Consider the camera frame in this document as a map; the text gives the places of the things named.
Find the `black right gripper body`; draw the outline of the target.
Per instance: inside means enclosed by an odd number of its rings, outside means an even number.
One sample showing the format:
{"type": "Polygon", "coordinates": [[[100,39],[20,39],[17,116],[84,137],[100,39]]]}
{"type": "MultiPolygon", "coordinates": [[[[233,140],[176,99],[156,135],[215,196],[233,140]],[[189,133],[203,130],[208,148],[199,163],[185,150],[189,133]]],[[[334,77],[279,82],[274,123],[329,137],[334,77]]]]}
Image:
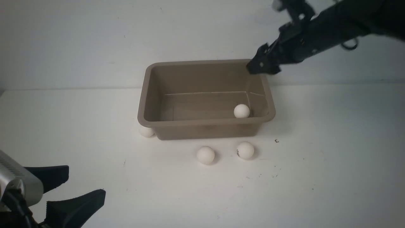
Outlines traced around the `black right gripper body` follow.
{"type": "Polygon", "coordinates": [[[280,65],[296,64],[317,54],[317,29],[314,22],[300,27],[288,23],[279,29],[278,38],[266,43],[266,68],[279,69],[280,65]]]}

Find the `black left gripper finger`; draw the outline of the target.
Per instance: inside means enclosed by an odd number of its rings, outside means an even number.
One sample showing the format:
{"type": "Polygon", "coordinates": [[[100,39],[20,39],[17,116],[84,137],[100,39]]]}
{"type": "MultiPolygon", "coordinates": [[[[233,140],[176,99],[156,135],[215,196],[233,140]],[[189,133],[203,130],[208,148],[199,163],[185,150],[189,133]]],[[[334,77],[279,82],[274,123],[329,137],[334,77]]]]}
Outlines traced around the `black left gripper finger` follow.
{"type": "Polygon", "coordinates": [[[47,193],[61,186],[69,179],[69,166],[67,165],[24,168],[42,182],[43,193],[47,193]]]}
{"type": "Polygon", "coordinates": [[[98,189],[85,195],[46,203],[44,224],[49,228],[81,228],[104,206],[106,191],[98,189]]]}

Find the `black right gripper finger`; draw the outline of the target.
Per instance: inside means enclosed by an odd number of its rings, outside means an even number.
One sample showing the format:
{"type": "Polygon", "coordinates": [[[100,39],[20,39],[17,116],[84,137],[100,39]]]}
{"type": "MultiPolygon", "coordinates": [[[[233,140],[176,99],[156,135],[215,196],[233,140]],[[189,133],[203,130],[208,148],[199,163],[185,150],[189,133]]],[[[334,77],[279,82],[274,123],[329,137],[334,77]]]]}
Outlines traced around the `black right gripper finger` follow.
{"type": "Polygon", "coordinates": [[[252,75],[258,75],[258,74],[275,75],[275,74],[278,74],[279,72],[281,72],[281,69],[278,65],[273,66],[265,61],[251,60],[246,65],[246,68],[247,68],[249,74],[252,74],[252,75]]]}
{"type": "Polygon", "coordinates": [[[257,49],[255,56],[250,61],[250,69],[263,69],[268,67],[268,50],[268,44],[263,44],[257,49]]]}

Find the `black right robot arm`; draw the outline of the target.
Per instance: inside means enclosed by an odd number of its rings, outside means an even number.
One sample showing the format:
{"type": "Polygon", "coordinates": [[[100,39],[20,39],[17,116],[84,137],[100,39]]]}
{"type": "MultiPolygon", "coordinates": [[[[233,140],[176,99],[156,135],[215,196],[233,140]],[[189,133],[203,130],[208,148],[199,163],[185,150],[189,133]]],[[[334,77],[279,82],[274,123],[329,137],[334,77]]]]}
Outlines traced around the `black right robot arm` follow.
{"type": "Polygon", "coordinates": [[[297,64],[340,45],[354,50],[370,34],[404,40],[403,0],[337,0],[315,15],[305,0],[275,0],[275,11],[292,19],[272,43],[260,46],[247,63],[250,74],[277,74],[281,65],[297,64]]]}

